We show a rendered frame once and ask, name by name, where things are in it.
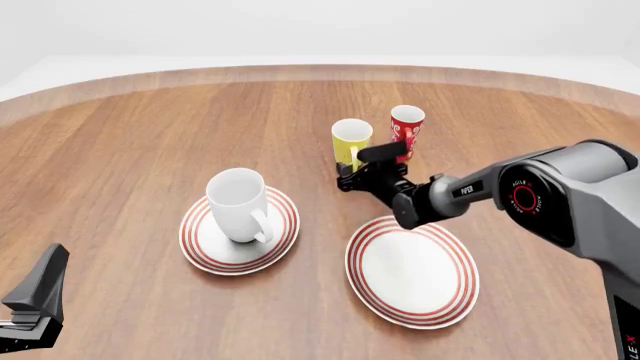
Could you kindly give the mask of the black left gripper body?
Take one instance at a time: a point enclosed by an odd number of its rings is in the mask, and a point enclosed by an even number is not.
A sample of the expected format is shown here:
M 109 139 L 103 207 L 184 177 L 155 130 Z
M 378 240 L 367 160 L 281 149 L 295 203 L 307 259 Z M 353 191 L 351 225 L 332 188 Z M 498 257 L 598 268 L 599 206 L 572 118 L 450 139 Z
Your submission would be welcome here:
M 63 328 L 62 308 L 13 310 L 11 320 L 0 320 L 0 353 L 52 348 Z

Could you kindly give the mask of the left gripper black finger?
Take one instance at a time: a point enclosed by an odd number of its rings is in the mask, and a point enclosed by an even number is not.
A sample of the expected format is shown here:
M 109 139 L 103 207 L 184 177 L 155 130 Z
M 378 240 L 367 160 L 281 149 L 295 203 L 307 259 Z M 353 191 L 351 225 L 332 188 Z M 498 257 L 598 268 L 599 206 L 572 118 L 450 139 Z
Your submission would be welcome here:
M 8 293 L 2 304 L 13 316 L 51 317 L 63 320 L 62 290 L 69 251 L 59 243 L 51 244 L 31 272 Z

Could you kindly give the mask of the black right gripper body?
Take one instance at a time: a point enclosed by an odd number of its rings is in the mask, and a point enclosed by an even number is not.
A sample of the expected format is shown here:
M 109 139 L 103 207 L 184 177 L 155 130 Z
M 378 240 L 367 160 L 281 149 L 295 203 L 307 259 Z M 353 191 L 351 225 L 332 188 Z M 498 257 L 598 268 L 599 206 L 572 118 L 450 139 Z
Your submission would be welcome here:
M 339 176 L 341 191 L 399 192 L 409 187 L 405 164 L 367 164 L 348 176 Z

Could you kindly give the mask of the yellow and white mug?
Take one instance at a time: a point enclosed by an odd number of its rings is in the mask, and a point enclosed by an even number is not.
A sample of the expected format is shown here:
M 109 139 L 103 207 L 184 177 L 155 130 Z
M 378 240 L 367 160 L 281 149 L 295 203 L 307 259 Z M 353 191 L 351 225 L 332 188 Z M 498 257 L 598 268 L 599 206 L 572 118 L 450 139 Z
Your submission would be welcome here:
M 341 119 L 331 128 L 336 163 L 353 165 L 353 173 L 361 166 L 357 154 L 369 146 L 373 128 L 361 119 Z

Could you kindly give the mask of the red patterned mug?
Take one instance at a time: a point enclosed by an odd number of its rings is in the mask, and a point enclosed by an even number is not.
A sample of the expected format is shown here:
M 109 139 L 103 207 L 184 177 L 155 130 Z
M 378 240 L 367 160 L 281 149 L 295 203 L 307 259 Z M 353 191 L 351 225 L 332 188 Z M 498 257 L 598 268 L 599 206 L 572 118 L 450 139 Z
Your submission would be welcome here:
M 399 156 L 398 162 L 406 162 L 412 157 L 424 119 L 424 111 L 412 105 L 399 105 L 391 110 L 391 140 L 405 140 L 407 145 L 407 154 Z

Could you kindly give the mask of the white plate with red rings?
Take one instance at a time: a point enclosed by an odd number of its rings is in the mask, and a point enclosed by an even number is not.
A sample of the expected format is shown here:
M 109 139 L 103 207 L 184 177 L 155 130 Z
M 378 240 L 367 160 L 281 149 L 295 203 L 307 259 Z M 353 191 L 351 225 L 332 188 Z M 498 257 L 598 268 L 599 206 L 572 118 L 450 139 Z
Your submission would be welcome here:
M 353 233 L 345 272 L 367 308 L 409 329 L 459 323 L 480 294 L 475 260 L 453 233 L 438 224 L 405 230 L 390 215 Z
M 296 242 L 300 215 L 295 203 L 276 188 L 266 188 L 268 219 L 274 239 L 239 243 L 230 240 L 216 224 L 206 197 L 201 197 L 185 213 L 179 244 L 186 259 L 196 268 L 215 275 L 247 275 L 273 265 Z

